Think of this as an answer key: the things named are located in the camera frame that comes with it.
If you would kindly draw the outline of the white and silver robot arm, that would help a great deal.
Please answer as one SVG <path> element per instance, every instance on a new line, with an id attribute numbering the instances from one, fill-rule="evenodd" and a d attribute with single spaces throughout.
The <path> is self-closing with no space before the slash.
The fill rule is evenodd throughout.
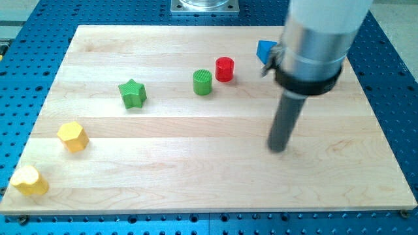
<path id="1" fill-rule="evenodd" d="M 296 100 L 330 91 L 372 0 L 291 0 L 264 71 Z"/>

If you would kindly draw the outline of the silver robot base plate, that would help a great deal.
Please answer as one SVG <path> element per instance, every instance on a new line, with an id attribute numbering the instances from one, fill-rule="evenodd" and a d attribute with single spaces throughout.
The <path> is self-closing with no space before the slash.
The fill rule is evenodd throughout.
<path id="1" fill-rule="evenodd" d="M 238 15 L 239 0 L 171 0 L 171 15 Z"/>

